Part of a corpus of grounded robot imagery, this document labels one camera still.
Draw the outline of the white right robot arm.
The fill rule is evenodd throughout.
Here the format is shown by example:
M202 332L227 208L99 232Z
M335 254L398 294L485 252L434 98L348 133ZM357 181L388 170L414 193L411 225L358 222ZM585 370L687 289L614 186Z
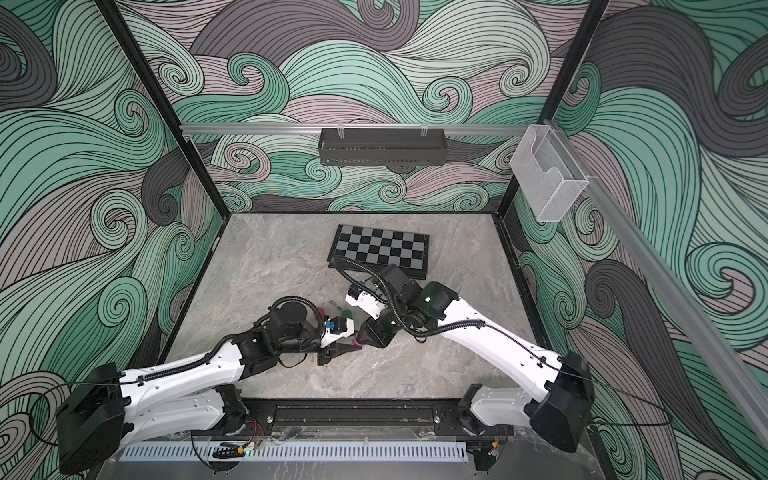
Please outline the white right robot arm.
M470 387L463 397L467 429L520 426L551 446L577 451L595 401L593 376L580 354L540 347L490 320L439 283L420 286L391 265L372 283L353 280L347 302L367 313L355 338L385 348L404 331L442 337L474 352L514 382L512 388Z

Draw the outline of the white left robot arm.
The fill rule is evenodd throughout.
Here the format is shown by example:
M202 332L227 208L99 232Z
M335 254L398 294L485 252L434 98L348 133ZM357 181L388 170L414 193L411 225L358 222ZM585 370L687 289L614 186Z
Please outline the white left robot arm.
M326 361L349 347L354 332L350 316L329 318L309 300L287 296L206 353L124 371L101 365L56 411L59 470L74 475L168 434L236 433L251 421L239 381L275 367L284 354L314 353Z

